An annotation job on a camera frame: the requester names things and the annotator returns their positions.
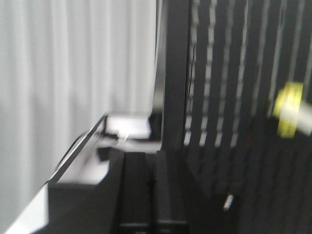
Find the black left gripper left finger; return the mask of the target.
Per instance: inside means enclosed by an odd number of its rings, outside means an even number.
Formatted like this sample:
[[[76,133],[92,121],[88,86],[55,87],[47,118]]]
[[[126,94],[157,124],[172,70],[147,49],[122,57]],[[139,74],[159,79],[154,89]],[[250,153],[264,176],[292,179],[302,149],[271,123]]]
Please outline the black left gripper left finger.
[[[94,179],[48,186],[50,234],[147,234],[151,225],[148,160],[144,152],[96,150]]]

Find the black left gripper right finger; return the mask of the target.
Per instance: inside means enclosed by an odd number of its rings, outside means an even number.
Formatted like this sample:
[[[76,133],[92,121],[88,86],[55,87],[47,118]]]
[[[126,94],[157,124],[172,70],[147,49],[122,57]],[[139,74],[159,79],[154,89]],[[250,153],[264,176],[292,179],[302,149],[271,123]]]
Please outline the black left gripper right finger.
[[[176,156],[160,150],[155,161],[155,217],[157,234],[188,234]]]

